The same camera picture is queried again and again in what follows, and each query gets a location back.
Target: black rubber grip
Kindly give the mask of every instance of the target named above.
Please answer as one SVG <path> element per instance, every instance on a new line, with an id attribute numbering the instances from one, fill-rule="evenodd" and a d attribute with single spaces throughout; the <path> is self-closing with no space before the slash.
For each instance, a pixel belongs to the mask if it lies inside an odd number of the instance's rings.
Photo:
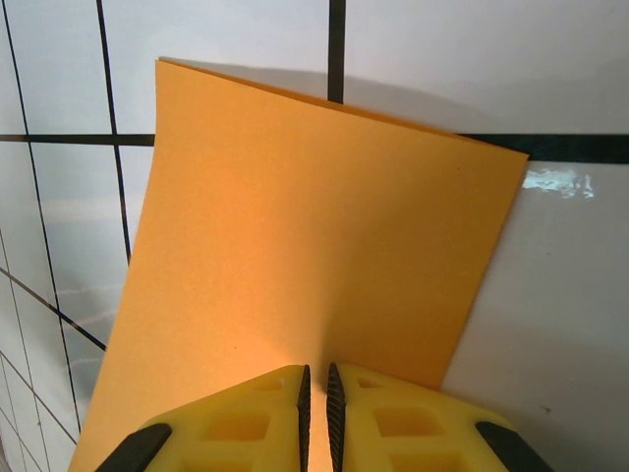
<path id="1" fill-rule="evenodd" d="M 552 472 L 515 431 L 489 421 L 477 423 L 476 429 L 509 472 Z"/>
<path id="2" fill-rule="evenodd" d="M 96 472 L 143 472 L 172 431 L 167 424 L 158 423 L 128 435 Z"/>
<path id="3" fill-rule="evenodd" d="M 336 364 L 330 364 L 327 373 L 327 433 L 330 439 L 330 454 L 334 472 L 343 470 L 345 447 L 345 390 Z"/>
<path id="4" fill-rule="evenodd" d="M 311 443 L 311 368 L 304 366 L 302 385 L 297 399 L 299 415 L 299 460 L 301 472 L 308 470 L 308 452 Z"/>

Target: black grout line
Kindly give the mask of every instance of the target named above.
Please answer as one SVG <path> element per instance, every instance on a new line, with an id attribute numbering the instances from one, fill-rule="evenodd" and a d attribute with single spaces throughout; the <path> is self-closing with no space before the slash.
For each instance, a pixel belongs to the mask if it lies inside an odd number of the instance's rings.
<path id="1" fill-rule="evenodd" d="M 2 237 L 2 230 L 0 230 L 0 243 L 2 243 L 2 254 L 4 256 L 4 262 L 5 265 L 7 266 L 7 273 L 10 273 L 9 270 L 9 259 L 7 258 L 7 250 L 5 248 L 4 245 L 4 238 Z M 27 371 L 29 372 L 29 380 L 30 383 L 25 381 L 25 384 L 30 384 L 32 385 L 32 374 L 30 373 L 30 363 L 29 363 L 29 354 L 27 352 L 27 344 L 24 341 L 24 331 L 22 330 L 22 321 L 20 320 L 20 310 L 18 309 L 18 300 L 16 299 L 16 292 L 15 289 L 13 287 L 13 281 L 11 281 L 11 279 L 9 280 L 9 287 L 11 288 L 11 297 L 13 298 L 13 305 L 16 309 L 16 319 L 18 320 L 18 330 L 20 331 L 20 338 L 22 339 L 22 348 L 24 349 L 24 357 L 27 361 Z M 48 449 L 46 448 L 46 440 L 43 438 L 43 429 L 41 428 L 41 418 L 39 417 L 39 409 L 37 408 L 37 404 L 35 403 L 35 413 L 37 414 L 37 422 L 39 423 L 39 432 L 41 433 L 41 441 L 43 443 L 43 451 L 44 451 L 44 455 L 46 456 L 46 464 L 48 465 L 48 471 L 50 471 L 50 462 L 48 461 Z"/>
<path id="2" fill-rule="evenodd" d="M 0 135 L 0 142 L 152 147 L 155 135 Z"/>
<path id="3" fill-rule="evenodd" d="M 61 428 L 63 430 L 63 432 L 66 434 L 66 436 L 68 438 L 70 438 L 70 441 L 72 441 L 74 444 L 76 444 L 77 440 L 75 440 L 72 437 L 72 435 L 70 434 L 70 432 L 68 430 L 66 430 L 66 427 L 63 426 L 61 421 L 59 421 L 59 418 L 57 418 L 57 416 L 52 412 L 52 410 L 50 408 L 48 408 L 48 405 L 46 405 L 46 403 L 37 394 L 37 392 L 35 391 L 34 387 L 27 382 L 27 380 L 22 376 L 22 374 L 20 374 L 20 371 L 16 368 L 16 366 L 13 365 L 11 360 L 7 357 L 7 355 L 2 350 L 0 350 L 0 357 L 2 358 L 3 361 L 5 361 L 7 364 L 9 364 L 11 369 L 13 369 L 13 371 L 18 375 L 18 377 L 22 380 L 22 382 L 24 382 L 27 385 L 27 387 L 32 392 L 32 394 L 36 398 L 36 400 L 39 400 L 39 403 L 41 403 L 41 405 L 44 407 L 44 409 L 50 414 L 50 416 L 52 416 L 52 418 L 55 420 L 55 423 L 57 423 L 59 425 L 59 428 Z M 39 412 L 37 412 L 37 419 L 39 420 L 39 423 L 41 423 L 41 419 L 39 419 Z"/>
<path id="4" fill-rule="evenodd" d="M 9 277 L 11 279 L 11 281 L 16 283 L 20 288 L 22 288 L 24 291 L 26 291 L 31 297 L 33 297 L 39 303 L 44 305 L 51 312 L 53 312 L 57 317 L 59 317 L 61 320 L 66 322 L 68 325 L 73 327 L 80 334 L 82 334 L 84 337 L 86 337 L 88 340 L 90 340 L 91 343 L 94 344 L 96 347 L 98 347 L 102 351 L 107 350 L 107 346 L 105 346 L 105 344 L 103 344 L 98 338 L 94 337 L 93 334 L 91 334 L 89 331 L 87 331 L 80 324 L 77 324 L 70 317 L 68 317 L 67 315 L 64 315 L 58 308 L 56 308 L 53 305 L 51 305 L 50 303 L 48 303 L 43 297 L 39 296 L 35 291 L 33 291 L 28 286 L 26 286 L 22 281 L 18 280 L 13 274 L 9 273 L 7 270 L 5 270 L 2 267 L 0 267 L 0 272 L 4 273 L 7 277 Z"/>
<path id="5" fill-rule="evenodd" d="M 629 134 L 462 134 L 519 150 L 531 161 L 629 164 Z M 150 148 L 155 135 L 0 135 L 0 142 Z"/>
<path id="6" fill-rule="evenodd" d="M 345 84 L 345 0 L 329 0 L 327 99 L 343 103 Z"/>
<path id="7" fill-rule="evenodd" d="M 11 427 L 11 429 L 13 430 L 13 432 L 16 434 L 16 436 L 18 437 L 18 441 L 20 442 L 20 445 L 22 447 L 20 447 L 20 450 L 22 451 L 22 460 L 24 461 L 24 467 L 25 470 L 27 469 L 27 461 L 24 457 L 24 451 L 26 450 L 26 452 L 29 453 L 30 458 L 32 459 L 32 461 L 34 462 L 34 464 L 37 466 L 37 469 L 39 469 L 39 471 L 41 471 L 41 467 L 39 467 L 39 464 L 37 463 L 37 461 L 35 460 L 35 458 L 32 456 L 32 454 L 30 453 L 29 448 L 27 447 L 27 445 L 24 443 L 24 441 L 22 441 L 22 437 L 20 436 L 20 433 L 18 433 L 18 429 L 17 429 L 17 424 L 16 427 L 14 427 L 11 422 L 9 421 L 9 417 L 7 416 L 7 414 L 0 408 L 0 413 L 2 413 L 2 416 L 5 417 L 5 419 L 7 420 L 7 423 L 9 423 L 9 426 Z"/>
<path id="8" fill-rule="evenodd" d="M 629 164 L 629 134 L 468 134 L 463 135 L 492 145 L 529 154 L 529 160 L 542 162 L 582 162 Z"/>
<path id="9" fill-rule="evenodd" d="M 16 51 L 15 48 L 13 46 L 13 38 L 11 37 L 11 27 L 9 26 L 9 15 L 7 14 L 7 7 L 5 4 L 5 0 L 2 0 L 2 11 L 4 13 L 4 22 L 5 25 L 7 27 L 7 39 L 9 41 L 9 49 L 11 50 L 11 59 L 13 61 L 13 69 L 16 75 L 16 85 L 18 87 L 18 95 L 20 97 L 20 107 L 22 108 L 22 119 L 24 121 L 24 129 L 26 132 L 26 135 L 29 135 L 29 122 L 27 120 L 27 112 L 24 106 L 24 95 L 22 93 L 22 83 L 20 82 L 20 72 L 18 71 L 18 61 L 16 59 Z M 59 297 L 57 295 L 57 286 L 55 283 L 55 274 L 54 271 L 52 269 L 52 259 L 50 258 L 50 246 L 48 245 L 48 234 L 46 231 L 46 224 L 44 222 L 43 219 L 43 211 L 41 209 L 41 197 L 39 194 L 39 185 L 37 183 L 37 170 L 35 168 L 35 159 L 32 153 L 32 144 L 29 142 L 29 155 L 30 155 L 30 167 L 32 168 L 32 180 L 34 183 L 34 187 L 35 187 L 35 195 L 37 197 L 37 208 L 39 210 L 39 220 L 41 222 L 41 231 L 43 234 L 43 241 L 44 241 L 44 245 L 46 248 L 46 258 L 48 259 L 48 269 L 50 271 L 50 282 L 52 284 L 52 290 L 55 296 L 55 305 L 57 307 L 57 309 L 59 308 Z M 9 269 L 9 260 L 6 256 L 6 252 L 5 252 L 5 260 L 7 262 L 7 270 L 10 272 Z M 16 303 L 16 313 L 18 312 L 18 304 Z M 68 346 L 66 345 L 66 336 L 65 333 L 63 332 L 63 326 L 61 325 L 61 321 L 59 321 L 59 331 L 61 332 L 61 340 L 63 341 L 63 350 L 64 353 L 66 355 L 66 364 L 68 367 L 68 377 L 70 379 L 70 386 L 72 388 L 72 399 L 74 401 L 74 405 L 75 405 L 75 414 L 77 417 L 77 425 L 79 425 L 79 430 L 81 430 L 81 422 L 79 421 L 79 408 L 77 407 L 77 398 L 76 398 L 76 394 L 75 394 L 75 387 L 74 387 L 74 380 L 72 378 L 72 371 L 70 369 L 70 359 L 68 357 Z M 41 437 L 42 440 L 44 441 L 44 450 L 46 450 L 46 461 L 48 460 L 48 452 L 46 449 L 46 441 L 43 439 L 43 431 L 41 433 Z"/>
<path id="10" fill-rule="evenodd" d="M 9 380 L 7 379 L 7 373 L 4 370 L 4 361 L 2 360 L 1 356 L 0 356 L 0 368 L 2 368 L 2 377 L 4 378 L 4 384 L 7 386 L 7 395 L 9 395 L 9 405 L 11 406 L 11 414 L 13 415 L 13 422 L 16 425 L 13 431 L 15 432 L 15 434 L 18 436 L 18 439 L 19 439 L 20 433 L 18 433 L 18 420 L 16 418 L 16 410 L 13 408 L 13 400 L 11 399 L 11 390 L 9 389 Z M 7 422 L 9 423 L 9 426 L 13 428 L 13 425 L 11 424 L 11 420 L 9 420 L 9 417 L 5 414 L 4 411 L 2 412 L 2 414 L 5 416 L 5 418 L 7 418 Z M 20 453 L 22 454 L 22 462 L 24 463 L 24 468 L 26 470 L 27 460 L 24 457 L 24 450 L 21 447 L 20 447 Z"/>
<path id="11" fill-rule="evenodd" d="M 100 29 L 100 45 L 102 46 L 102 61 L 105 68 L 105 84 L 107 86 L 107 103 L 109 104 L 109 122 L 111 134 L 118 135 L 116 127 L 116 112 L 114 110 L 114 90 L 111 85 L 111 68 L 109 67 L 109 49 L 107 47 L 107 31 L 105 29 L 105 14 L 102 10 L 102 0 L 96 0 L 98 11 L 98 28 Z M 129 224 L 127 223 L 127 205 L 125 202 L 125 183 L 122 173 L 122 160 L 120 148 L 114 145 L 114 157 L 116 159 L 116 174 L 118 176 L 118 195 L 120 196 L 120 217 L 122 219 L 122 232 L 125 238 L 125 251 L 127 252 L 127 264 L 131 259 L 131 239 L 129 237 Z"/>

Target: orange paper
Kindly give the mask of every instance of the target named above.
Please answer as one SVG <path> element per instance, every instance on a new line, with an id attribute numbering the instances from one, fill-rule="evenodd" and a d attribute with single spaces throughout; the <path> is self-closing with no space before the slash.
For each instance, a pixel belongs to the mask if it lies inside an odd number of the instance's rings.
<path id="1" fill-rule="evenodd" d="M 286 364 L 438 387 L 526 156 L 165 61 L 156 74 L 143 216 L 71 470 Z"/>

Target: white surface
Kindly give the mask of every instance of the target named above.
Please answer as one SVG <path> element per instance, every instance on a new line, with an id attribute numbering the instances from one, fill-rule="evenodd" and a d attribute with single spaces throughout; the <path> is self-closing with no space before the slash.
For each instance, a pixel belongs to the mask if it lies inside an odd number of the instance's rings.
<path id="1" fill-rule="evenodd" d="M 0 357 L 0 411 L 2 411 L 9 423 L 16 426 L 16 419 L 13 416 L 13 406 L 11 406 L 11 398 L 9 397 L 9 388 L 4 378 L 4 366 Z"/>
<path id="2" fill-rule="evenodd" d="M 2 90 L 0 93 L 0 134 L 22 134 L 24 121 L 18 83 L 11 58 L 9 36 L 2 15 L 0 15 L 0 90 Z"/>
<path id="3" fill-rule="evenodd" d="M 105 353 L 65 323 L 64 329 L 70 369 L 72 369 L 72 378 L 75 383 L 79 419 L 83 425 Z"/>
<path id="4" fill-rule="evenodd" d="M 16 411 L 18 432 L 25 446 L 29 449 L 38 464 L 46 464 L 46 451 L 43 444 L 39 419 L 35 407 L 35 398 L 29 387 L 20 379 L 18 374 L 5 363 L 5 374 Z"/>
<path id="5" fill-rule="evenodd" d="M 629 464 L 629 166 L 533 162 L 444 388 L 556 470 Z"/>
<path id="6" fill-rule="evenodd" d="M 7 462 L 11 467 L 11 472 L 25 472 L 20 440 L 3 413 L 0 413 L 0 435 L 2 435 L 2 445 L 4 446 Z"/>
<path id="7" fill-rule="evenodd" d="M 152 147 L 120 147 L 122 175 L 125 184 L 127 227 L 133 249 L 142 213 L 144 194 L 148 185 L 148 174 L 153 161 Z"/>
<path id="8" fill-rule="evenodd" d="M 59 308 L 106 342 L 127 258 L 113 147 L 33 145 Z"/>
<path id="9" fill-rule="evenodd" d="M 118 131 L 154 132 L 154 61 L 160 56 L 318 72 L 320 78 L 300 76 L 290 84 L 260 79 L 324 96 L 328 5 L 327 0 L 103 2 Z M 247 70 L 232 72 L 248 76 Z"/>
<path id="10" fill-rule="evenodd" d="M 0 143 L 0 228 L 11 273 L 54 303 L 29 146 Z"/>
<path id="11" fill-rule="evenodd" d="M 37 402 L 37 405 L 39 418 L 41 420 L 41 430 L 43 431 L 43 437 L 46 441 L 46 449 L 48 451 L 50 472 L 67 472 L 72 454 L 75 451 L 75 445 L 70 441 L 63 430 L 59 428 L 59 425 L 41 403 Z"/>
<path id="12" fill-rule="evenodd" d="M 42 469 L 26 451 L 24 451 L 24 462 L 27 467 L 27 472 L 41 472 Z"/>
<path id="13" fill-rule="evenodd" d="M 111 133 L 96 2 L 6 5 L 29 131 Z"/>
<path id="14" fill-rule="evenodd" d="M 9 277 L 0 273 L 0 350 L 16 366 L 20 374 L 27 377 L 27 356 L 20 335 L 20 324 L 16 315 Z"/>
<path id="15" fill-rule="evenodd" d="M 465 132 L 629 131 L 623 0 L 349 0 L 345 102 Z"/>
<path id="16" fill-rule="evenodd" d="M 16 286 L 15 293 L 33 389 L 76 439 L 79 437 L 79 425 L 59 318 L 22 288 Z"/>

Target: white tile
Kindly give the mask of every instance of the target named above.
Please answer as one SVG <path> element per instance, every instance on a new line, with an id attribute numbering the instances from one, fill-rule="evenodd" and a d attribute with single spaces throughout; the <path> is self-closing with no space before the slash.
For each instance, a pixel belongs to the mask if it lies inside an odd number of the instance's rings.
<path id="1" fill-rule="evenodd" d="M 11 273 L 53 303 L 29 146 L 25 143 L 0 143 L 0 229 Z"/>
<path id="2" fill-rule="evenodd" d="M 556 470 L 626 470 L 629 166 L 534 162 L 444 387 Z"/>
<path id="3" fill-rule="evenodd" d="M 112 147 L 33 145 L 61 311 L 103 342 L 127 272 Z"/>
<path id="4" fill-rule="evenodd" d="M 5 414 L 9 423 L 11 423 L 15 428 L 16 419 L 13 416 L 13 406 L 11 405 L 11 397 L 9 396 L 9 387 L 7 386 L 6 378 L 4 377 L 4 366 L 2 364 L 2 358 L 0 358 L 0 411 Z"/>
<path id="5" fill-rule="evenodd" d="M 125 204 L 127 207 L 127 226 L 133 249 L 138 223 L 142 213 L 144 194 L 148 185 L 148 174 L 153 161 L 152 147 L 120 147 L 122 175 L 125 184 Z"/>
<path id="6" fill-rule="evenodd" d="M 33 389 L 66 430 L 77 438 L 79 425 L 59 318 L 22 288 L 16 286 L 15 293 Z"/>
<path id="7" fill-rule="evenodd" d="M 12 472 L 25 472 L 24 458 L 22 457 L 22 445 L 16 432 L 11 428 L 9 422 L 0 413 L 0 436 L 9 467 Z"/>
<path id="8" fill-rule="evenodd" d="M 0 351 L 20 371 L 27 376 L 27 356 L 22 344 L 20 324 L 16 315 L 9 277 L 0 273 Z"/>
<path id="9" fill-rule="evenodd" d="M 59 427 L 46 409 L 38 403 L 41 430 L 46 441 L 50 472 L 67 472 L 76 445 Z"/>
<path id="10" fill-rule="evenodd" d="M 2 237 L 0 237 L 0 267 L 5 270 L 7 269 L 7 258 L 4 256 L 4 243 L 2 242 Z"/>
<path id="11" fill-rule="evenodd" d="M 31 133 L 110 133 L 96 2 L 6 0 Z"/>
<path id="12" fill-rule="evenodd" d="M 24 120 L 18 94 L 18 82 L 11 58 L 9 36 L 0 15 L 0 134 L 24 133 Z"/>
<path id="13" fill-rule="evenodd" d="M 465 132 L 626 133 L 623 0 L 349 0 L 345 102 Z"/>
<path id="14" fill-rule="evenodd" d="M 44 470 L 43 467 L 37 465 L 35 459 L 33 459 L 26 450 L 24 451 L 24 463 L 27 467 L 27 472 L 41 472 L 42 470 Z"/>
<path id="15" fill-rule="evenodd" d="M 9 392 L 13 400 L 18 432 L 24 445 L 38 464 L 46 463 L 46 451 L 43 445 L 41 428 L 35 407 L 35 398 L 29 387 L 16 372 L 7 366 L 5 371 L 9 384 Z"/>
<path id="16" fill-rule="evenodd" d="M 325 95 L 327 0 L 136 0 L 103 8 L 121 133 L 153 133 L 160 56 L 228 65 L 215 69 Z"/>
<path id="17" fill-rule="evenodd" d="M 105 353 L 69 325 L 64 324 L 64 327 L 68 356 L 70 357 L 70 369 L 72 369 L 72 378 L 77 395 L 79 418 L 83 424 Z"/>

